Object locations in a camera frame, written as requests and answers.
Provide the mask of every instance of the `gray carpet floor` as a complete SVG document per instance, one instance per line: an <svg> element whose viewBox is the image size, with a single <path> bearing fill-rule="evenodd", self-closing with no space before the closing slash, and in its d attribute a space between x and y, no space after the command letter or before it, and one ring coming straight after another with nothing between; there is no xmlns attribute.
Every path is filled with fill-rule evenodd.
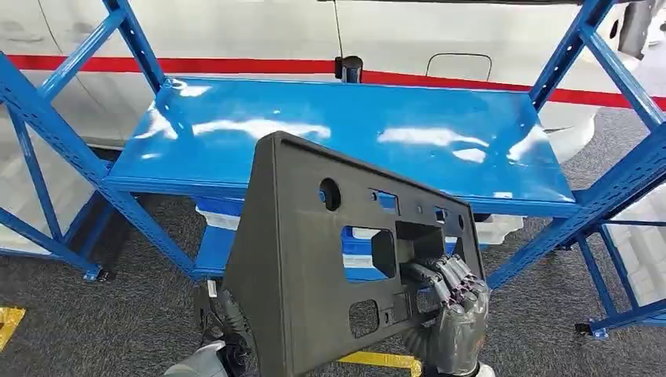
<svg viewBox="0 0 666 377"><path fill-rule="evenodd" d="M659 75L655 82L663 81L664 70L655 72L647 75L650 80ZM564 166L575 189L587 187L646 134L628 110L603 109L596 120L593 141ZM196 252L204 221L191 200L150 196L145 206L184 250ZM136 230L119 230L122 223L118 219L100 242L107 246L94 251L106 255L120 242L114 261L118 277L111 283L87 283L80 272L60 263L0 258L0 306L27 309L0 353L0 376L159 375L197 348L192 284ZM487 270L493 271L544 224L528 219L503 245L485 251ZM600 240L592 237L590 243L617 305L626 307ZM481 360L499 376L666 375L666 328L620 329L606 341L573 330L576 322L601 316L580 251L550 253L493 292ZM369 349L406 353L397 337ZM310 374L409 375L405 369L340 363Z"/></svg>

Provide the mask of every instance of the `blue metal shelf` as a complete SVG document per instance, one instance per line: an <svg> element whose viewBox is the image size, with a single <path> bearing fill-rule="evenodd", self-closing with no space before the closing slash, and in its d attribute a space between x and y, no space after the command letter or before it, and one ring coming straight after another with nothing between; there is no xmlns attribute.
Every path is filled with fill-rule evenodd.
<svg viewBox="0 0 666 377"><path fill-rule="evenodd" d="M219 266L218 259L225 256L216 250L216 242L230 243L232 235L207 229L193 262L130 192L243 198L254 143L283 130L460 196L480 213L553 217L534 240L489 276L493 288L555 247L578 242L609 315L589 324L592 333L664 320L660 316L666 302L638 307L633 300L630 311L616 313L612 300L603 294L605 284L585 243L613 213L666 177L666 116L595 32L614 1L583 3L529 93L167 78L127 0L103 2L109 16L41 88L34 88L0 54L0 99L190 279L209 276ZM137 59L156 100L117 164L109 168L50 101L115 29ZM590 188L572 193L537 112L585 46L651 134ZM41 196L40 200L49 206ZM19 222L14 225L21 234L32 235ZM52 228L57 235L58 229ZM49 237L33 236L55 247L61 257L69 255L61 243L52 245ZM621 274L624 267L613 252L617 251L610 253ZM623 284L629 294L631 287L624 280Z"/></svg>
<svg viewBox="0 0 666 377"><path fill-rule="evenodd" d="M529 96L488 90L172 78L104 181L123 191L242 197L254 144L275 130L487 213L577 209Z"/></svg>

